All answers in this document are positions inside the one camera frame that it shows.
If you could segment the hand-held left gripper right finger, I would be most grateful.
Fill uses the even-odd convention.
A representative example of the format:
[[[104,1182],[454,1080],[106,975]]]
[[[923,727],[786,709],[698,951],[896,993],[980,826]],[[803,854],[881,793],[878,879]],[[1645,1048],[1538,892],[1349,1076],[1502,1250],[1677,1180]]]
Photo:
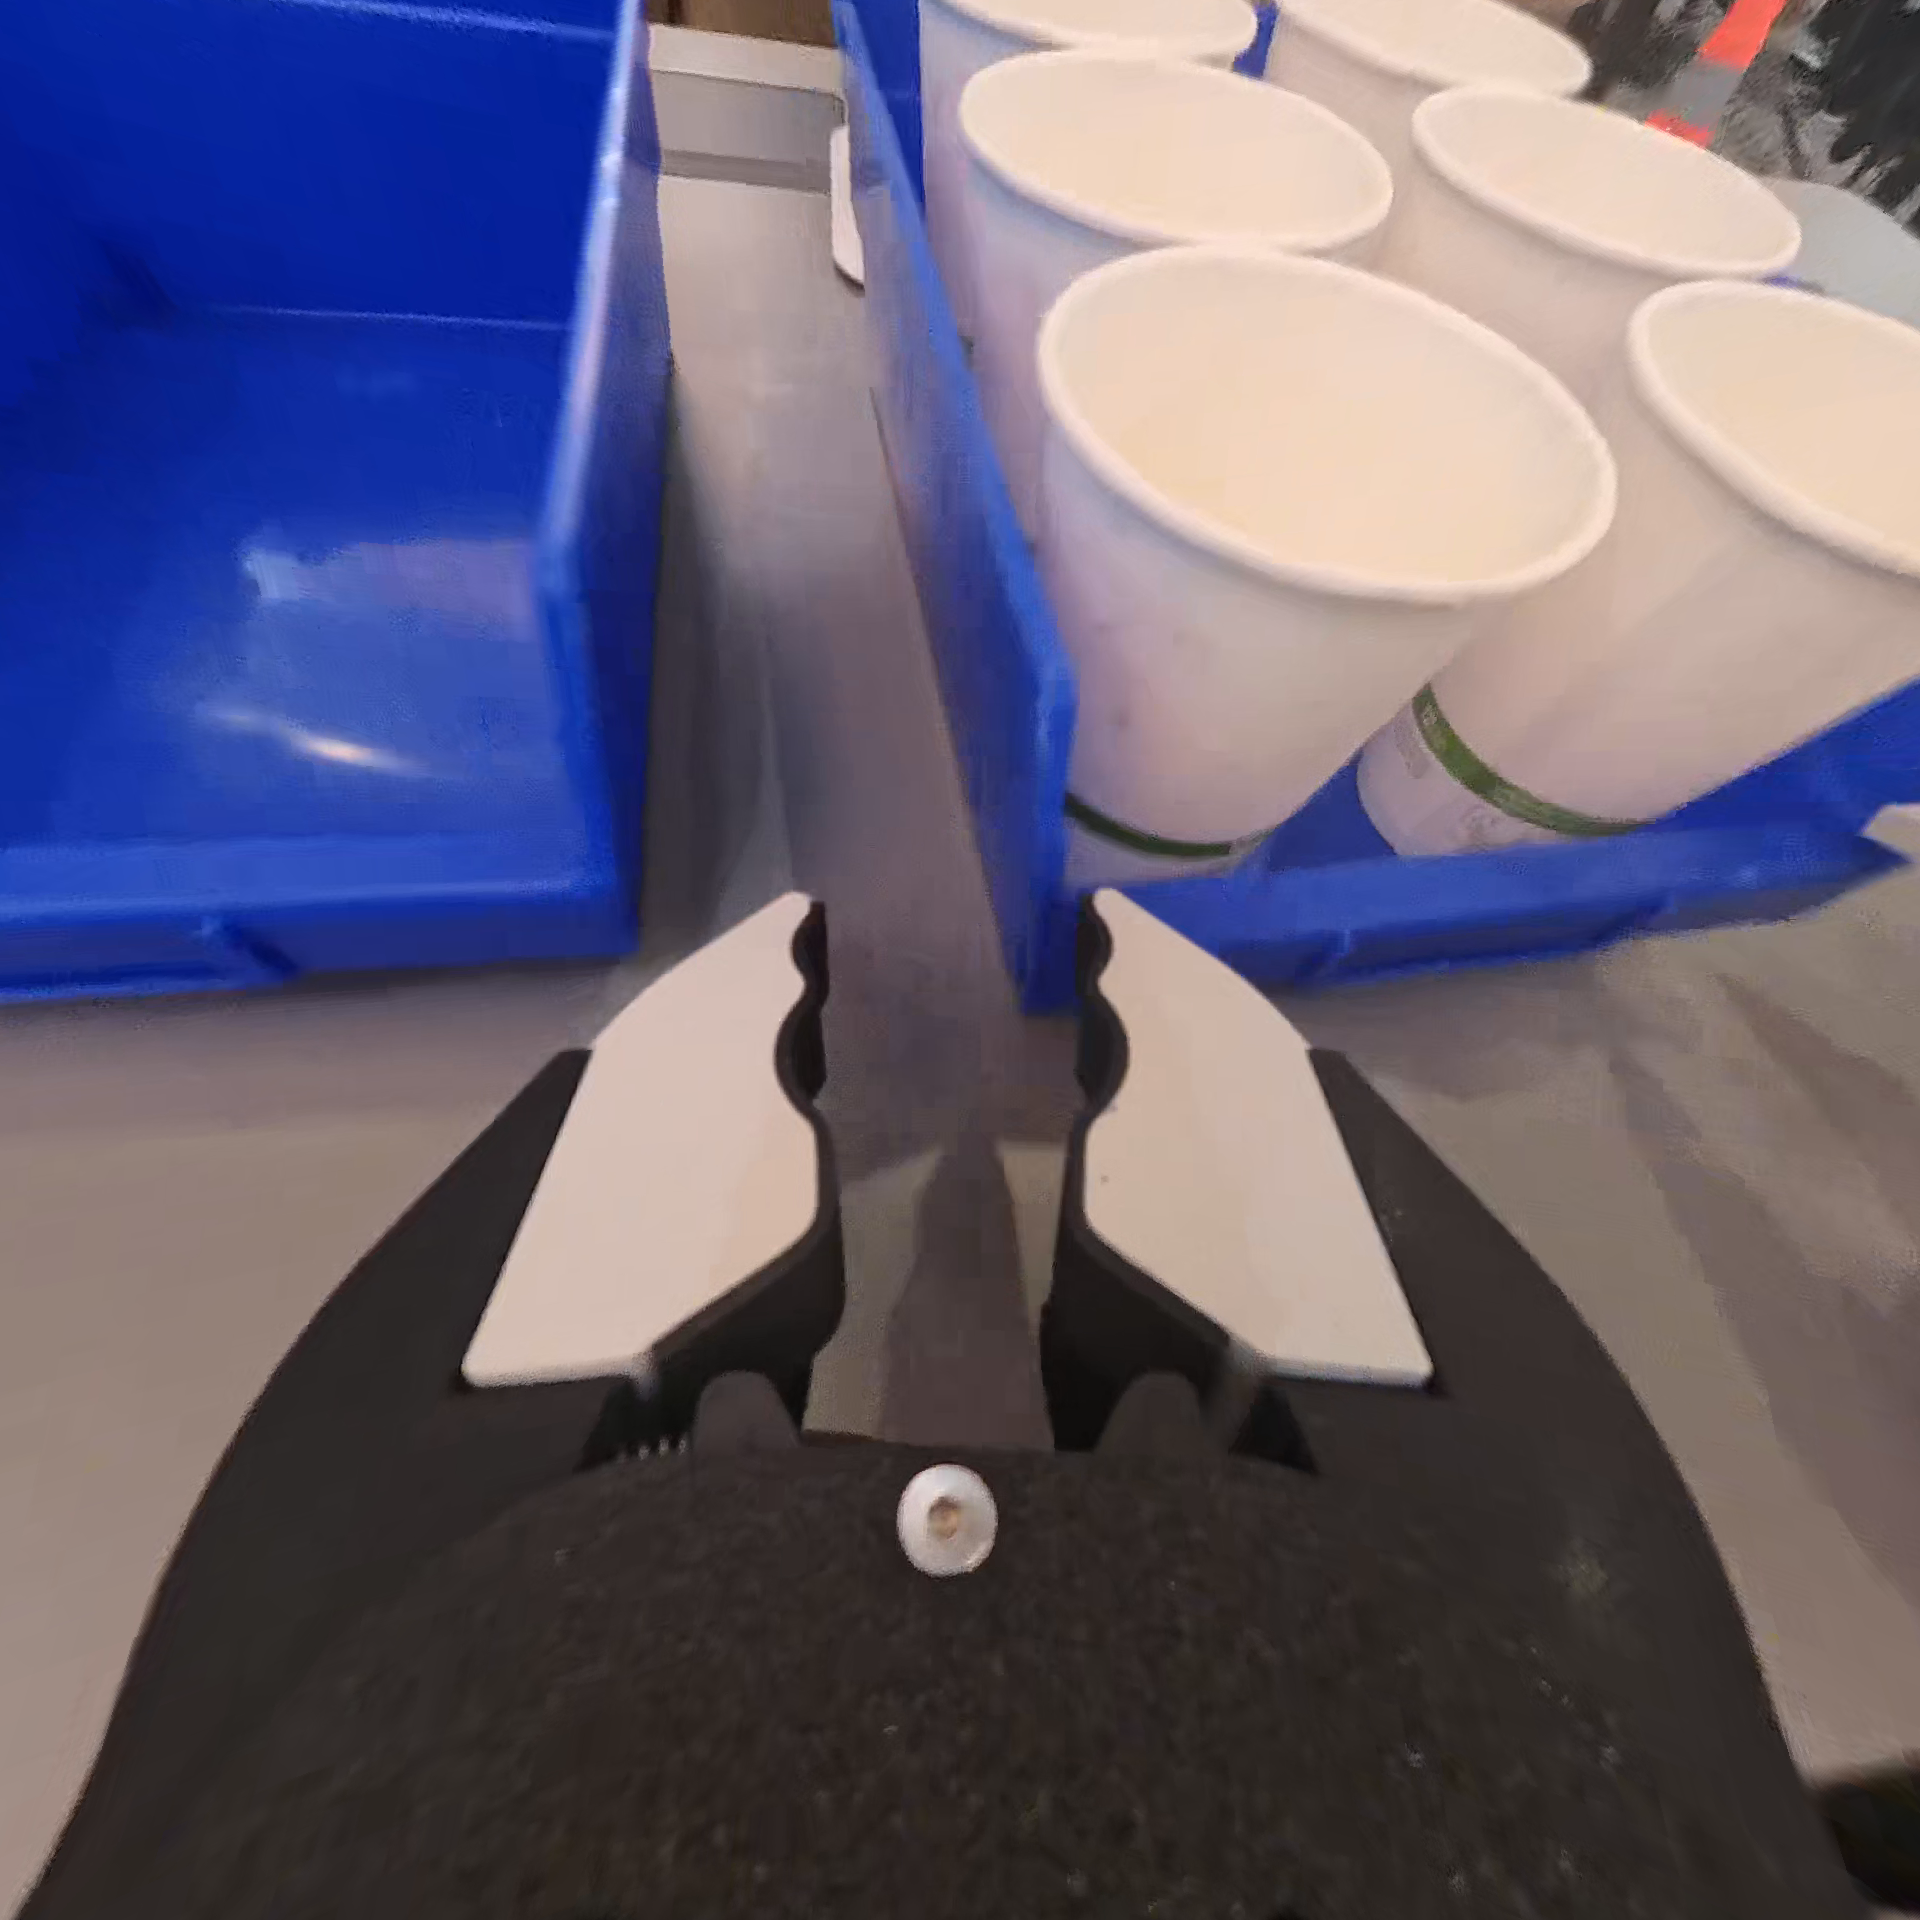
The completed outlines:
[[[1074,932],[1084,1096],[1064,1165],[1041,1377],[1092,1452],[1170,1377],[1229,1452],[1302,1453],[1288,1385],[1434,1390],[1434,1356],[1312,1044],[1113,887]]]

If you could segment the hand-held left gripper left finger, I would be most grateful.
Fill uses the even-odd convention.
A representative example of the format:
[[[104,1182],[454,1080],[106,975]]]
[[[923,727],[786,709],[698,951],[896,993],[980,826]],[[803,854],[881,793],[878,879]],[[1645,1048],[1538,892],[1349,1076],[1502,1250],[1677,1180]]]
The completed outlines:
[[[723,1375],[790,1425],[845,1306],[826,1088],[826,902],[782,893],[588,1048],[465,1352],[475,1390],[624,1383],[678,1439]]]

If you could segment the blue plastic bin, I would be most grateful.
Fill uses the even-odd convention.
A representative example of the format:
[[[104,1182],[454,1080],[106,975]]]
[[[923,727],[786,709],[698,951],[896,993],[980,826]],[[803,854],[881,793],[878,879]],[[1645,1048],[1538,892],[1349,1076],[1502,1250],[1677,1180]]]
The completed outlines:
[[[905,560],[1019,1005],[1074,1005],[1065,879],[1073,663],[1017,530],[922,205],[917,4],[834,4],[864,246],[870,393]],[[1538,965],[1640,936],[1788,920],[1905,856],[1868,833],[1915,802],[1918,692],[1900,687],[1676,817],[1610,842],[1393,854],[1337,772],[1220,878],[1142,900],[1259,988]]]
[[[660,170],[642,4],[5,4],[5,1002],[635,948]]]

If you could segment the orange traffic cone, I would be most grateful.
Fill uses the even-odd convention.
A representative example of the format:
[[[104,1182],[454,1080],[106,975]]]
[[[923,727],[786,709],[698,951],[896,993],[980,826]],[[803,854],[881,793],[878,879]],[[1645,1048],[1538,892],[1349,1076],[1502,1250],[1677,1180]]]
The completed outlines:
[[[1785,9],[1788,1],[1730,1],[1644,111],[1642,122],[1708,151],[1747,69],[1765,49]]]

